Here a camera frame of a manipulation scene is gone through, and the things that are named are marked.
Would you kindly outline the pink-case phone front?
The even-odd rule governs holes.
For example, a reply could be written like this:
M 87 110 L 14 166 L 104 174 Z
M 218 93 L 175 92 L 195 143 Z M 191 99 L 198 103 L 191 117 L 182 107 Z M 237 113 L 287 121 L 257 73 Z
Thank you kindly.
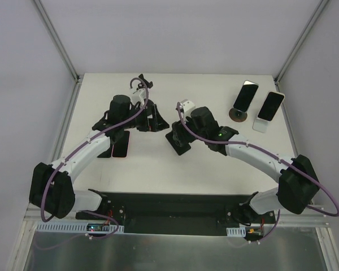
M 123 136 L 113 145 L 112 154 L 113 158 L 126 158 L 128 154 L 130 132 L 125 131 Z

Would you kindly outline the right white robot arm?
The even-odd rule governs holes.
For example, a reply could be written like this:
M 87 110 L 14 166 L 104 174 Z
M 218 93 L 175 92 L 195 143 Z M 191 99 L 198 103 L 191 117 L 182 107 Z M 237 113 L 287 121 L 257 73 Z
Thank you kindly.
M 277 183 L 276 188 L 252 193 L 232 211 L 233 218 L 248 224 L 257 222 L 269 211 L 285 209 L 300 215 L 310 206 L 319 186 L 309 158 L 282 156 L 256 146 L 239 131 L 220 126 L 207 107 L 178 102 L 176 110 L 179 120 L 172 124 L 166 138 L 178 155 L 189 151 L 190 144 L 200 140 L 211 151 L 243 161 Z

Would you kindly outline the black folding phone stand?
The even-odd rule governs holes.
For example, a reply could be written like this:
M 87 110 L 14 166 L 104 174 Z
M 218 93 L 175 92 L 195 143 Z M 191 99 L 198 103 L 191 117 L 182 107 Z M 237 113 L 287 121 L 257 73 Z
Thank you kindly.
M 188 144 L 186 141 L 181 142 L 178 139 L 177 134 L 172 130 L 171 132 L 167 133 L 165 135 L 166 140 L 170 143 L 172 148 L 175 150 L 175 152 L 178 154 L 178 156 L 181 156 L 188 152 L 191 149 L 190 144 Z

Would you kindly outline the silver-edged phone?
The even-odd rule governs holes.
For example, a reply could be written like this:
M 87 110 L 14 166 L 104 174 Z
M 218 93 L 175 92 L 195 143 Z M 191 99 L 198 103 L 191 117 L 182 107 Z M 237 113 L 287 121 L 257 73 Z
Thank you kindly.
M 242 85 L 242 88 L 233 104 L 233 107 L 241 112 L 246 112 L 250 107 L 250 104 L 258 90 L 258 87 L 258 84 L 246 80 Z

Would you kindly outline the black phone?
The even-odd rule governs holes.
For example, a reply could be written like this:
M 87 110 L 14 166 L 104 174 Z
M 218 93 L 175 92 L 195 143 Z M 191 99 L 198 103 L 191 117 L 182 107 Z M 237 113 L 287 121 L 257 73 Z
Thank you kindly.
M 104 151 L 101 154 L 99 154 L 97 156 L 97 158 L 99 158 L 99 159 L 107 159 L 107 158 L 111 158 L 112 157 L 113 142 L 112 142 L 111 138 L 109 138 L 109 143 L 110 143 L 109 148 L 106 151 Z

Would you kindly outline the black round-base phone stand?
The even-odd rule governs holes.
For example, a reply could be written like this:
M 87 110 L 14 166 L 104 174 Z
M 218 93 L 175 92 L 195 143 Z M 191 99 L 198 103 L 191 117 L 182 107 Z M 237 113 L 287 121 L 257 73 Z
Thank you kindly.
M 137 89 L 140 89 L 140 88 L 145 88 L 144 86 L 146 86 L 148 89 L 151 89 L 153 87 L 153 82 L 152 81 L 148 81 L 144 78 L 144 75 L 143 74 L 140 74 L 138 76 L 138 78 L 141 79 L 141 82 L 138 83 L 137 85 Z M 147 102 L 147 107 L 146 107 L 146 114 L 147 116 L 151 116 L 152 115 L 152 107 L 154 105 L 154 102 L 150 99 L 148 99 L 148 102 Z

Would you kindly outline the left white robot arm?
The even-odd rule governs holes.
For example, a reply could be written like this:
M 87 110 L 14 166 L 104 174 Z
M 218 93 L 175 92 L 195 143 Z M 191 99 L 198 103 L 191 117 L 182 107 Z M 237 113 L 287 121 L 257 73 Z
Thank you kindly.
M 44 222 L 48 221 L 45 213 L 64 218 L 72 211 L 88 211 L 97 220 L 105 218 L 106 196 L 92 189 L 75 191 L 75 179 L 94 159 L 109 158 L 112 148 L 119 145 L 130 129 L 160 132 L 169 127 L 151 100 L 132 103 L 128 96 L 114 96 L 109 109 L 68 156 L 36 165 L 29 202 L 40 208 Z

